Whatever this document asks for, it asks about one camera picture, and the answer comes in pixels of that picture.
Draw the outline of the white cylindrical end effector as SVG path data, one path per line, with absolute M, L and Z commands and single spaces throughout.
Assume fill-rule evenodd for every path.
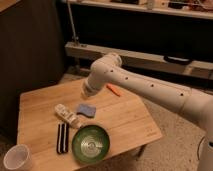
M 88 81 L 85 80 L 83 82 L 83 85 L 82 85 L 82 92 L 83 92 L 85 97 L 92 97 L 92 96 L 95 96 L 98 93 L 98 90 L 92 88 L 89 85 Z

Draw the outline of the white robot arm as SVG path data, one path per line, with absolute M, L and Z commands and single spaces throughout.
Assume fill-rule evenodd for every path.
M 95 60 L 83 84 L 87 97 L 111 83 L 146 98 L 203 129 L 205 141 L 197 171 L 213 171 L 213 95 L 167 81 L 138 75 L 121 68 L 122 59 L 108 53 Z

